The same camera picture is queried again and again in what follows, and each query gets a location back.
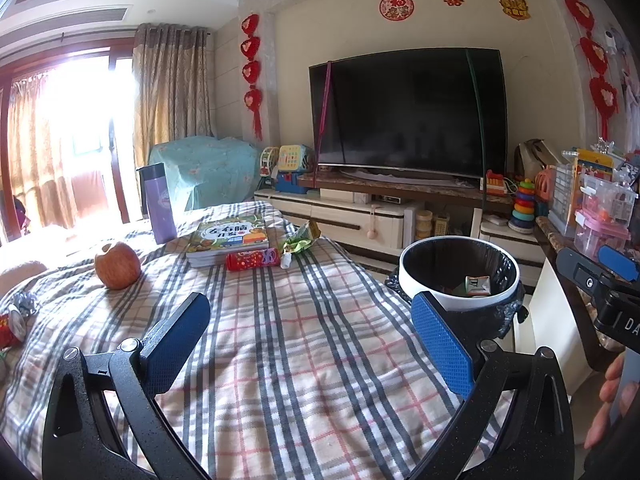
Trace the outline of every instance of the wooden window frame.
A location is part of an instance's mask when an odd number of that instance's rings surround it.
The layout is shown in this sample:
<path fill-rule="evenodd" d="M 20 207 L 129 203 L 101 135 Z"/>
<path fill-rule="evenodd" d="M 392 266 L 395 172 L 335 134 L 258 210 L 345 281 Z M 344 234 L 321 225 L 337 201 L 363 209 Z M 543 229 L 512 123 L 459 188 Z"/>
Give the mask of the wooden window frame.
<path fill-rule="evenodd" d="M 9 241 L 21 236 L 20 225 L 15 211 L 14 192 L 11 186 L 9 175 L 9 152 L 8 152 L 8 119 L 9 119 L 9 97 L 11 86 L 16 80 L 20 80 L 29 75 L 49 70 L 65 61 L 82 59 L 83 57 L 109 56 L 109 69 L 114 70 L 117 59 L 133 56 L 133 37 L 111 38 L 108 40 L 91 40 L 81 43 L 74 43 L 65 46 L 50 48 L 36 54 L 25 56 L 0 67 L 0 89 L 2 89 L 2 100 L 0 101 L 0 173 L 2 174 L 2 195 L 4 199 L 4 211 L 6 217 L 5 231 Z M 116 188 L 116 200 L 120 209 L 120 216 L 124 223 L 129 222 L 129 214 L 124 199 L 122 189 L 122 178 L 118 165 L 118 151 L 115 143 L 113 118 L 109 126 L 110 150 L 111 150 L 111 171 L 113 173 L 113 183 Z"/>

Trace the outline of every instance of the red heart decoration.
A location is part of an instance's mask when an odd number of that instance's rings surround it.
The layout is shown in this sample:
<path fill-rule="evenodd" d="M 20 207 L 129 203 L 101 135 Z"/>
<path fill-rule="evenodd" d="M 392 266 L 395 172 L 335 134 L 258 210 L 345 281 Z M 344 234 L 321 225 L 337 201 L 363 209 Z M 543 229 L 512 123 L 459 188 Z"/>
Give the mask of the red heart decoration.
<path fill-rule="evenodd" d="M 609 119 L 618 108 L 618 91 L 602 76 L 589 81 L 593 103 L 604 120 Z"/>
<path fill-rule="evenodd" d="M 598 74 L 604 75 L 609 66 L 607 54 L 604 52 L 604 49 L 591 38 L 584 37 L 580 38 L 580 46 L 582 47 L 584 56 L 591 66 L 593 66 L 594 70 Z"/>
<path fill-rule="evenodd" d="M 252 14 L 251 16 L 247 16 L 244 21 L 240 24 L 242 31 L 248 35 L 252 36 L 255 32 L 255 29 L 258 28 L 258 21 L 260 20 L 260 16 L 257 14 Z"/>
<path fill-rule="evenodd" d="M 240 44 L 240 52 L 242 52 L 249 60 L 253 60 L 259 47 L 260 38 L 258 38 L 258 36 L 252 36 Z"/>
<path fill-rule="evenodd" d="M 262 123 L 260 122 L 260 103 L 262 102 L 262 92 L 257 88 L 252 88 L 244 94 L 244 106 L 254 113 L 254 134 L 255 138 L 262 140 Z"/>
<path fill-rule="evenodd" d="M 242 77 L 244 77 L 245 81 L 247 81 L 250 85 L 255 84 L 255 82 L 258 81 L 259 76 L 260 61 L 258 61 L 257 59 L 254 61 L 250 61 L 242 67 Z"/>
<path fill-rule="evenodd" d="M 249 108 L 252 112 L 256 112 L 262 102 L 262 92 L 257 88 L 249 90 L 244 94 L 244 106 Z"/>
<path fill-rule="evenodd" d="M 591 9 L 580 0 L 564 0 L 564 2 L 575 20 L 591 31 L 595 22 Z"/>

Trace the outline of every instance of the red snack package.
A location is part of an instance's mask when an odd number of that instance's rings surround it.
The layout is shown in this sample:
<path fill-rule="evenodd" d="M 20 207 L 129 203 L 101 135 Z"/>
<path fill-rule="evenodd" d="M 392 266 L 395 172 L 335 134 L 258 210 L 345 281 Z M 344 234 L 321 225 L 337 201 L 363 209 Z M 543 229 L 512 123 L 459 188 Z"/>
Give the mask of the red snack package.
<path fill-rule="evenodd" d="M 271 267 L 279 264 L 280 255 L 278 250 L 273 248 L 231 253 L 226 257 L 228 270 L 256 269 L 257 267 Z"/>
<path fill-rule="evenodd" d="M 9 305 L 9 312 L 0 316 L 0 349 L 19 345 L 26 335 L 27 327 L 20 311 Z"/>

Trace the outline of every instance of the purple water bottle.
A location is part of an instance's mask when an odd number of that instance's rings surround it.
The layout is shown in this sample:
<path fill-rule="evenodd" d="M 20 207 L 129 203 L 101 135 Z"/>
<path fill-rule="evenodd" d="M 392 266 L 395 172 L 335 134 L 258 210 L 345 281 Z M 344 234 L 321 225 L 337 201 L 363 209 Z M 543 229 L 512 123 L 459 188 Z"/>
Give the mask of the purple water bottle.
<path fill-rule="evenodd" d="M 151 228 L 157 244 L 165 244 L 177 237 L 174 214 L 171 210 L 169 188 L 162 162 L 138 168 L 140 172 L 140 192 L 142 194 L 142 214 L 151 218 Z"/>

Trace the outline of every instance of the teal cloth cover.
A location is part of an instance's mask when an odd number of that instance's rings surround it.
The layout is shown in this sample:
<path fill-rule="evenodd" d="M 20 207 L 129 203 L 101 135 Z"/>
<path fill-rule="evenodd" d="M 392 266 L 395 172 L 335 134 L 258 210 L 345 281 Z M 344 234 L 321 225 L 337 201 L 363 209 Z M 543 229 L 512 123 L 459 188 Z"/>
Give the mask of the teal cloth cover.
<path fill-rule="evenodd" d="M 259 153 L 242 140 L 187 137 L 156 144 L 149 164 L 164 162 L 174 212 L 243 202 L 258 186 Z"/>

